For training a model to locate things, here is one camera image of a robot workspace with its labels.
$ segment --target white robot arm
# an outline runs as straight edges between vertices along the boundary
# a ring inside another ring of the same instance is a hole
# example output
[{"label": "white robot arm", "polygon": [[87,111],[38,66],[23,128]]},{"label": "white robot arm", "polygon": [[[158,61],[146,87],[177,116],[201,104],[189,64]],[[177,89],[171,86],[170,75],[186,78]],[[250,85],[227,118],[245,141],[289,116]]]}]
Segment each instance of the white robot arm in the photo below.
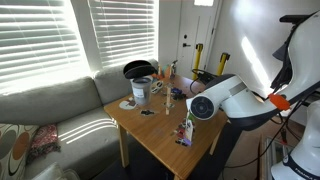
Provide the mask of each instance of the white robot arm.
[{"label": "white robot arm", "polygon": [[[301,23],[289,42],[292,79],[276,94],[294,104],[320,87],[320,12]],[[253,130],[282,111],[270,99],[258,101],[237,75],[222,75],[209,82],[206,90],[191,100],[190,112],[207,120],[220,108],[234,126],[244,130]],[[320,179],[319,111],[320,101],[309,107],[304,136],[289,155],[290,163],[284,160],[272,167],[275,179]]]}]

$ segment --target yellow object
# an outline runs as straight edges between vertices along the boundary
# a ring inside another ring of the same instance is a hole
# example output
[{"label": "yellow object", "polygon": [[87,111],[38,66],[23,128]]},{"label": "yellow object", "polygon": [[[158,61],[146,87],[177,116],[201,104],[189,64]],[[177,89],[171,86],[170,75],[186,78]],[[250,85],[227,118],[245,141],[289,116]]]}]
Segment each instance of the yellow object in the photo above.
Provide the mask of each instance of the yellow object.
[{"label": "yellow object", "polygon": [[222,53],[221,57],[220,57],[220,64],[218,66],[218,70],[217,70],[217,76],[220,76],[223,72],[224,66],[227,62],[227,60],[229,60],[230,54],[228,53]]},{"label": "yellow object", "polygon": [[[203,44],[197,44],[196,45],[196,49],[197,49],[197,55],[196,55],[196,59],[195,59],[195,62],[194,62],[194,68],[193,68],[193,69],[195,69],[195,72],[197,72],[197,69],[199,67],[201,52],[202,52],[202,49],[203,49]],[[197,74],[193,73],[192,79],[196,80],[197,79]]]}]

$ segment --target wall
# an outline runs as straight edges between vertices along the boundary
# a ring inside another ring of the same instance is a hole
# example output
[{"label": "wall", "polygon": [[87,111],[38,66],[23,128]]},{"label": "wall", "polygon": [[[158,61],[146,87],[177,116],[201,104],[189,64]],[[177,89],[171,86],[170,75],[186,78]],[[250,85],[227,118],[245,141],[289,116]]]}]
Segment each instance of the wall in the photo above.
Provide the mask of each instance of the wall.
[{"label": "wall", "polygon": [[279,18],[317,10],[319,0],[224,0],[207,71],[216,73],[221,53],[228,52],[224,73],[238,74],[251,90],[266,97],[282,67],[272,53],[292,27]]},{"label": "wall", "polygon": [[159,63],[171,64],[177,59],[181,0],[159,2]]},{"label": "wall", "polygon": [[102,68],[87,0],[71,0],[91,72]]}]

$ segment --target white door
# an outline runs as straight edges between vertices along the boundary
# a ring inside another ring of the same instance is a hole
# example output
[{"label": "white door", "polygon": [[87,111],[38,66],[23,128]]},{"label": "white door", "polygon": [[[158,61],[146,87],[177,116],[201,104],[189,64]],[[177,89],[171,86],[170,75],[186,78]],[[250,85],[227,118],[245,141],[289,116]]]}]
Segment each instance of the white door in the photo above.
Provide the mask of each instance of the white door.
[{"label": "white door", "polygon": [[206,68],[221,0],[214,0],[212,6],[197,6],[194,5],[194,1],[182,0],[176,70],[178,75],[190,79],[192,79],[191,70],[194,68],[197,53],[196,44],[203,44],[198,69]]}]

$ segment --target window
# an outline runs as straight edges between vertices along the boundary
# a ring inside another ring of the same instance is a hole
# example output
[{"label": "window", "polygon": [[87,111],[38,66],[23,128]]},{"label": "window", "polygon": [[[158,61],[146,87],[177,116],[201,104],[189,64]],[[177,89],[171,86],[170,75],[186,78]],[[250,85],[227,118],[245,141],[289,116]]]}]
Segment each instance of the window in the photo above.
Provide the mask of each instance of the window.
[{"label": "window", "polygon": [[157,0],[88,0],[103,67],[158,56]]},{"label": "window", "polygon": [[69,1],[0,0],[0,94],[88,72]]},{"label": "window", "polygon": [[213,6],[214,0],[194,0],[196,6]]}]

